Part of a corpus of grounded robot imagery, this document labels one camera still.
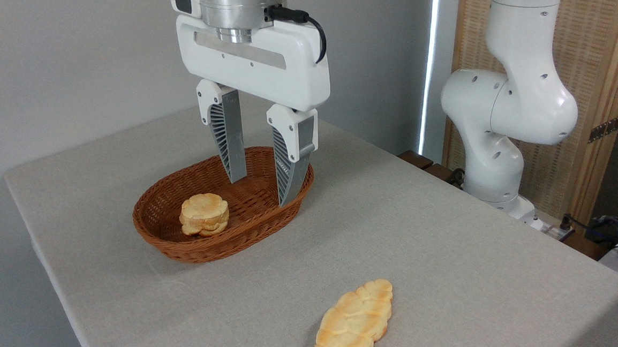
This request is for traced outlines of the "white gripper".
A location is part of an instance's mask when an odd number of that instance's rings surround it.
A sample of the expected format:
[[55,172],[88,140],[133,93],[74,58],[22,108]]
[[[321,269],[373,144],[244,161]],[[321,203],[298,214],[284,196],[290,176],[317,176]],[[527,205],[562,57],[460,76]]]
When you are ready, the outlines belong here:
[[247,176],[238,90],[279,103],[266,116],[274,137],[281,207],[300,192],[310,155],[318,149],[314,108],[331,91],[319,31],[270,17],[270,8],[283,1],[171,0],[179,13],[182,61],[191,74],[203,78],[196,87],[200,117],[231,183]]

